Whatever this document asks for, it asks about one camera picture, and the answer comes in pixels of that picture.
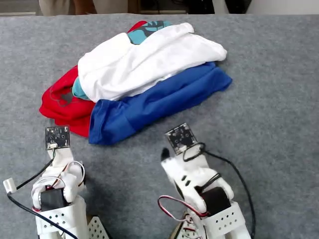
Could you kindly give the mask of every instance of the red t-shirt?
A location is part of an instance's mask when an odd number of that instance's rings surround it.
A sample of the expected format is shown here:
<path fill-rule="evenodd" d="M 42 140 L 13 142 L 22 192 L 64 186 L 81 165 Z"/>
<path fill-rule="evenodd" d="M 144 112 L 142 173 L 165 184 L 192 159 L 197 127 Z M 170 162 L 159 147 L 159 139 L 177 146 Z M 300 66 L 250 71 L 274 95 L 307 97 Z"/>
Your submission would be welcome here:
<path fill-rule="evenodd" d="M 128 32 L 146 24 L 137 22 Z M 62 76 L 42 96 L 40 113 L 55 120 L 56 125 L 69 125 L 70 131 L 89 136 L 90 117 L 95 103 L 73 96 L 72 86 L 78 77 L 78 66 L 73 67 Z"/>

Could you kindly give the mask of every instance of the circuit board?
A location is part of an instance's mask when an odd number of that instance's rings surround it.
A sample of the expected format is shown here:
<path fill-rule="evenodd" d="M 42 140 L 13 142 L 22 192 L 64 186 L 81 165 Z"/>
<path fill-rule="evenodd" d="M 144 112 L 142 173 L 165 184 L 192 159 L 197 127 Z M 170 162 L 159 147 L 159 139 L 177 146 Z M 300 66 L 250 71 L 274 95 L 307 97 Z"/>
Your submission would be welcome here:
<path fill-rule="evenodd" d="M 45 128 L 45 148 L 49 150 L 54 148 L 70 147 L 69 126 L 53 126 Z"/>
<path fill-rule="evenodd" d="M 166 132 L 165 135 L 176 155 L 183 153 L 185 150 L 197 144 L 197 140 L 187 123 L 182 123 Z"/>

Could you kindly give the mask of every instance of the gray table surface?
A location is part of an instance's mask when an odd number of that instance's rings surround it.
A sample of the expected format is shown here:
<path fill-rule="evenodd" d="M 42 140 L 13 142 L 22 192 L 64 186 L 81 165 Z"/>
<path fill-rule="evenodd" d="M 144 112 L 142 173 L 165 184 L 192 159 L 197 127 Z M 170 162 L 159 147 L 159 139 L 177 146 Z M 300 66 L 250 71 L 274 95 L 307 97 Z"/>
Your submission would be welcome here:
<path fill-rule="evenodd" d="M 157 206 L 177 196 L 160 166 L 164 133 L 186 121 L 211 151 L 230 158 L 250 188 L 257 239 L 319 238 L 319 16 L 132 14 L 0 18 L 0 180 L 16 183 L 48 161 L 38 108 L 43 92 L 99 43 L 138 20 L 190 22 L 228 50 L 219 66 L 230 88 L 162 119 L 114 146 L 71 135 L 88 173 L 87 210 L 114 239 L 164 239 L 176 226 Z M 232 168 L 209 159 L 235 192 L 250 227 L 247 197 Z M 31 185 L 15 197 L 31 206 Z M 171 205 L 172 211 L 183 208 Z M 0 187 L 4 239 L 36 238 L 35 221 Z"/>

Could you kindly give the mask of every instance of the cloth pile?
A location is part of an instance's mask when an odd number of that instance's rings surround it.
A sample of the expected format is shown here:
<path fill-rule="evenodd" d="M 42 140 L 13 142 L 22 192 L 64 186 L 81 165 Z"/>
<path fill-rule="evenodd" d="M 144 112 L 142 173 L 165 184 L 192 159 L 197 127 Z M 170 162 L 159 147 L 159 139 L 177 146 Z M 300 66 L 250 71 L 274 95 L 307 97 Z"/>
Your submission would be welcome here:
<path fill-rule="evenodd" d="M 141 21 L 86 53 L 39 110 L 90 143 L 114 144 L 225 90 L 232 79 L 214 61 L 226 54 L 187 22 Z"/>

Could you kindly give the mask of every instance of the white t-shirt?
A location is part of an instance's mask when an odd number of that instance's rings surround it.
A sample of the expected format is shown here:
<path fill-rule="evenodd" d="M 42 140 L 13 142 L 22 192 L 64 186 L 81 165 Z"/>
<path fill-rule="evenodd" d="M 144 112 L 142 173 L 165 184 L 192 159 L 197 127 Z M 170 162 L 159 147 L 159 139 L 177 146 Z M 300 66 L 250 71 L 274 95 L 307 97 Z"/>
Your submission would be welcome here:
<path fill-rule="evenodd" d="M 158 30 L 140 45 L 132 44 L 126 33 L 103 42 L 79 60 L 84 93 L 94 102 L 119 100 L 187 68 L 226 58 L 220 44 L 192 33 L 186 22 Z"/>

